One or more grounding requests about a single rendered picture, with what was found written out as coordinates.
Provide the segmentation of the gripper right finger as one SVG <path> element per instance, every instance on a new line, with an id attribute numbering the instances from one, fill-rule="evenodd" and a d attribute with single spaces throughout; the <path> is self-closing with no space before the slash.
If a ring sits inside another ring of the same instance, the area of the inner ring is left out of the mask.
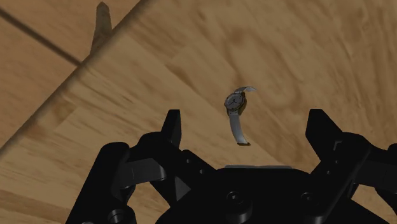
<path id="1" fill-rule="evenodd" d="M 305 136 L 320 159 L 305 194 L 305 224 L 388 224 L 352 196 L 370 186 L 397 214 L 397 151 L 340 130 L 322 109 L 309 111 Z"/>

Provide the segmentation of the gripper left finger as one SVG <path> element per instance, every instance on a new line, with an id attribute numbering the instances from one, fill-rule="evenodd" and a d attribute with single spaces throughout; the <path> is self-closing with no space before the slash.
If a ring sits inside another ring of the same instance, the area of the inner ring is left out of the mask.
<path id="1" fill-rule="evenodd" d="M 181 113 L 168 111 L 159 132 L 144 134 L 138 143 L 105 144 L 81 188 L 65 224 L 137 224 L 129 198 L 141 183 L 151 182 L 175 204 L 204 171 L 212 167 L 188 150 L 180 150 Z"/>

